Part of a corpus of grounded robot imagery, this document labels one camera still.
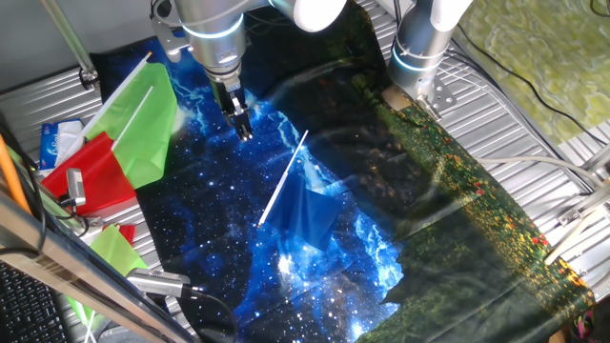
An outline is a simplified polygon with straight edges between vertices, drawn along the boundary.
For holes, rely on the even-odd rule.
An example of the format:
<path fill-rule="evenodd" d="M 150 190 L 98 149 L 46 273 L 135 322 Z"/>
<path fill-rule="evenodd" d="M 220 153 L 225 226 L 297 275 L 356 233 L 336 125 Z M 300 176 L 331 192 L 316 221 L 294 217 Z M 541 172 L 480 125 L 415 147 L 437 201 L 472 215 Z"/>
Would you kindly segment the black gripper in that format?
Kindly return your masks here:
<path fill-rule="evenodd" d="M 237 76 L 225 79 L 212 79 L 214 99 L 221 109 L 227 123 L 234 128 L 242 142 L 253 139 L 250 113 L 244 105 L 244 93 Z"/>

